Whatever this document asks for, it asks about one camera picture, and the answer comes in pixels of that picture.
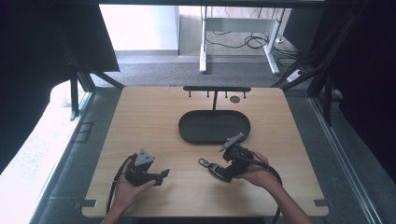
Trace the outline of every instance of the wooden tabletop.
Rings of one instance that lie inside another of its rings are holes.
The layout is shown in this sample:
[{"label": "wooden tabletop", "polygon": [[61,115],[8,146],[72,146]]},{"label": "wooden tabletop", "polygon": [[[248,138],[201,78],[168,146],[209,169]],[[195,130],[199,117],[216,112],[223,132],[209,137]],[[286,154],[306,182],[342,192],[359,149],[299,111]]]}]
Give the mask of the wooden tabletop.
[{"label": "wooden tabletop", "polygon": [[[238,104],[230,101],[233,95],[240,97]],[[221,182],[198,163],[204,158],[228,166],[221,158],[221,145],[196,146],[180,137],[179,119],[212,105],[213,93],[207,98],[206,92],[192,92],[189,97],[180,87],[124,88],[86,196],[96,200],[96,206],[83,207],[84,216],[105,216],[114,175],[140,148],[155,157],[149,173],[165,169],[170,173],[162,186],[144,192],[125,216],[273,216],[277,205],[264,189],[245,180]],[[219,92],[217,110],[221,109],[237,110],[249,118],[250,134],[240,145],[268,157],[286,191],[308,215],[328,214],[327,206],[315,206],[314,200],[324,197],[282,90],[253,88],[246,99],[242,92],[228,92],[228,98]]]}]

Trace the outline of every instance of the metal frame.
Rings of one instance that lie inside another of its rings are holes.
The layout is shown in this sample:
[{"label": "metal frame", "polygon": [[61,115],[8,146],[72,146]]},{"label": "metal frame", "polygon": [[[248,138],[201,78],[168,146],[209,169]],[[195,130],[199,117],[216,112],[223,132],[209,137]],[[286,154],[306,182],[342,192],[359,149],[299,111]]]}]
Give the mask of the metal frame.
[{"label": "metal frame", "polygon": [[277,33],[279,32],[282,18],[285,13],[285,8],[281,8],[277,14],[276,20],[269,19],[237,19],[237,18],[208,18],[207,6],[204,8],[202,17],[202,43],[200,51],[200,73],[206,72],[206,32],[260,32],[271,33],[271,38],[268,46],[264,46],[265,56],[271,66],[274,75],[279,74],[276,61],[272,55]]}]

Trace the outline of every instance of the gray floor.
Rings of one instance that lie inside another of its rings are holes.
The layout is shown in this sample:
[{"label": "gray floor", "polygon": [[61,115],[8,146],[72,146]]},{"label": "gray floor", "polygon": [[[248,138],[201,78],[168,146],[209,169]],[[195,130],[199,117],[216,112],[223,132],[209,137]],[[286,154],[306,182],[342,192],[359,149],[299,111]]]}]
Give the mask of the gray floor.
[{"label": "gray floor", "polygon": [[[279,77],[271,74],[261,57],[212,57],[207,75],[199,74],[196,57],[179,57],[173,52],[128,54],[118,52],[120,73],[108,73],[124,85],[184,86],[221,85],[270,87]],[[80,124],[68,145],[32,223],[100,223],[101,218],[84,217],[81,206],[101,153],[120,90],[92,76],[98,86],[88,102]],[[370,223],[359,197],[336,157],[312,99],[306,96],[309,80],[286,91],[290,110],[303,138],[330,213],[313,217],[316,223]],[[396,223],[396,186],[370,150],[332,104],[332,128],[356,171],[383,223]],[[212,223],[256,223],[253,219],[212,220]],[[202,219],[131,219],[122,223],[210,223]],[[278,223],[285,223],[281,218]]]}]

